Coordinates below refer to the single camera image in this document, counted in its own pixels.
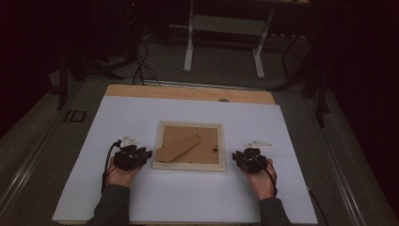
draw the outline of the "gray sleeve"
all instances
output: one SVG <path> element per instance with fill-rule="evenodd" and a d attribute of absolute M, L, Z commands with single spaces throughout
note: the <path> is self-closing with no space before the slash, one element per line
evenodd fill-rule
<path fill-rule="evenodd" d="M 292 225 L 285 214 L 282 202 L 278 198 L 269 198 L 259 201 L 261 220 L 263 226 L 287 226 Z"/>
<path fill-rule="evenodd" d="M 94 217 L 86 225 L 129 225 L 130 188 L 108 185 L 94 210 Z"/>

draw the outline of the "black cable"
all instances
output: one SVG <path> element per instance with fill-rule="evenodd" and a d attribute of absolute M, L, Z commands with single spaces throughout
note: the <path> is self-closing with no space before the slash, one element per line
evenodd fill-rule
<path fill-rule="evenodd" d="M 113 143 L 112 146 L 108 150 L 108 154 L 106 155 L 105 167 L 104 167 L 103 179 L 102 179 L 102 185 L 101 185 L 101 193 L 103 193 L 103 191 L 104 191 L 106 177 L 108 176 L 108 174 L 106 173 L 106 170 L 108 169 L 109 157 L 111 156 L 111 153 L 112 153 L 112 150 L 114 149 L 114 147 L 115 146 L 119 147 L 120 143 L 121 143 L 120 140 L 118 140 L 117 142 Z"/>
<path fill-rule="evenodd" d="M 140 34 L 140 30 L 141 30 L 141 26 L 140 26 L 140 17 L 141 17 L 141 1 L 136 0 L 136 1 L 132 1 L 132 0 L 124 0 L 124 9 L 125 12 L 127 14 L 127 16 L 130 17 L 130 22 L 128 23 L 128 25 L 130 26 L 131 29 L 131 42 L 133 44 L 134 47 L 136 47 L 137 45 L 139 45 L 139 34 Z M 138 63 L 138 67 L 135 71 L 135 74 L 133 76 L 133 85 L 135 84 L 136 81 L 136 76 L 138 74 L 138 72 L 140 72 L 140 74 L 142 74 L 142 69 L 141 69 L 141 65 L 142 62 L 140 62 L 140 60 L 137 59 L 137 63 Z"/>
<path fill-rule="evenodd" d="M 324 220 L 325 224 L 328 226 L 328 221 L 327 221 L 326 215 L 325 215 L 325 213 L 323 212 L 323 209 L 322 209 L 322 207 L 320 206 L 319 201 L 317 201 L 316 197 L 314 196 L 313 192 L 311 191 L 311 187 L 308 186 L 308 185 L 306 185 L 306 186 L 308 187 L 309 194 L 311 195 L 311 197 L 313 198 L 314 202 L 316 203 L 317 208 L 319 208 L 320 213 L 321 213 L 321 215 L 322 215 L 322 217 L 323 217 L 323 220 Z"/>
<path fill-rule="evenodd" d="M 158 83 L 158 85 L 159 85 L 160 87 L 162 87 L 162 86 L 161 86 L 161 83 L 160 83 L 159 80 L 157 79 L 158 72 L 157 72 L 156 70 L 154 70 L 154 69 L 151 69 L 151 68 L 147 65 L 147 63 L 144 62 L 144 61 L 143 61 L 143 63 L 142 63 L 142 66 L 143 66 L 145 69 L 147 69 L 147 72 L 151 75 L 151 77 L 148 77 L 148 78 L 144 77 L 144 79 L 155 80 L 155 81 Z"/>
<path fill-rule="evenodd" d="M 110 171 L 106 174 L 105 179 L 106 179 L 106 178 L 109 176 L 109 174 L 111 174 L 111 172 L 114 171 L 116 168 L 117 168 L 117 167 L 114 167 L 112 170 L 110 170 Z"/>
<path fill-rule="evenodd" d="M 144 86 L 144 79 L 143 79 L 143 72 L 142 72 L 142 65 L 144 63 L 144 61 L 146 60 L 147 56 L 149 55 L 149 48 L 147 47 L 147 45 L 143 44 L 143 43 L 139 43 L 141 45 L 143 45 L 146 48 L 146 55 L 142 58 L 142 61 L 140 62 L 139 57 L 137 57 L 137 62 L 138 62 L 138 67 L 135 71 L 135 75 L 133 76 L 133 85 L 136 82 L 136 76 L 137 73 L 140 73 L 140 78 L 141 78 L 141 84 Z"/>

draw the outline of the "white tabletop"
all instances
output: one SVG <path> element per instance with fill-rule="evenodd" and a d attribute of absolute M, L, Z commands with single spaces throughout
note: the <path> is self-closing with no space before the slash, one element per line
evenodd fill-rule
<path fill-rule="evenodd" d="M 63 190 L 53 220 L 87 221 L 101 198 L 101 181 L 109 147 L 128 135 L 138 147 L 155 146 L 160 121 L 222 124 L 226 171 L 199 172 L 152 169 L 152 159 L 132 187 L 133 223 L 252 223 L 259 222 L 258 203 L 231 153 L 259 139 L 273 158 L 278 189 L 293 223 L 316 224 L 311 199 L 278 105 L 255 105 L 156 98 L 105 96 L 82 151 Z"/>

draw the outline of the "gray floor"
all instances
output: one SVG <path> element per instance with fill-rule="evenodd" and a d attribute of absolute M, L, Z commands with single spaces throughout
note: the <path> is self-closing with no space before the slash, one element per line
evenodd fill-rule
<path fill-rule="evenodd" d="M 156 70 L 162 85 L 170 85 L 163 82 L 168 81 L 265 89 L 286 80 L 280 61 L 288 44 L 286 39 L 272 37 L 267 40 L 262 53 L 264 80 L 256 78 L 250 49 L 211 48 L 203 45 L 209 41 L 196 41 L 191 73 L 183 72 L 185 46 L 179 37 L 169 43 L 145 42 L 149 47 L 146 63 Z M 290 72 L 295 70 L 307 47 L 302 40 L 290 52 Z M 118 72 L 127 77 L 118 82 L 131 83 L 135 69 L 133 66 Z M 144 73 L 146 77 L 151 76 L 147 71 Z M 38 164 L 32 166 L 33 172 L 27 175 L 29 180 L 24 189 L 10 204 L 5 225 L 59 225 L 51 221 L 59 196 L 106 87 L 116 82 L 95 73 L 90 73 L 85 83 L 70 79 L 70 99 L 63 111 L 56 111 L 56 96 L 46 95 L 0 140 L 3 156 L 0 159 L 0 194 L 7 191 L 29 154 L 42 150 Z M 330 113 L 325 114 L 326 128 L 322 129 L 314 118 L 315 101 L 302 99 L 301 87 L 299 84 L 273 95 L 281 106 L 305 180 L 320 202 L 329 225 L 399 225 L 333 93 L 327 96 Z M 63 122 L 69 109 L 87 111 L 85 121 Z M 48 139 L 44 136 L 47 133 L 51 134 Z M 326 225 L 315 202 L 313 204 L 318 225 Z"/>

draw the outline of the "hand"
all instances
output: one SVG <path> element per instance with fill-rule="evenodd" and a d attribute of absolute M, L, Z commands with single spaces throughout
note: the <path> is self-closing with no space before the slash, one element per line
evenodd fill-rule
<path fill-rule="evenodd" d="M 106 177 L 107 185 L 120 185 L 127 186 L 130 188 L 133 180 L 135 179 L 138 172 L 141 170 L 142 166 L 133 170 L 124 171 L 117 168 L 114 165 L 114 157 L 111 157 L 109 161 L 109 167 L 107 170 L 108 176 Z"/>
<path fill-rule="evenodd" d="M 270 175 L 272 175 L 274 181 L 276 182 L 277 174 L 273 170 L 273 159 L 267 158 L 267 162 L 267 171 L 270 173 Z M 275 187 L 270 179 L 270 176 L 265 171 L 257 174 L 247 173 L 243 170 L 241 171 L 247 177 L 252 190 L 255 192 L 259 201 L 274 197 Z"/>

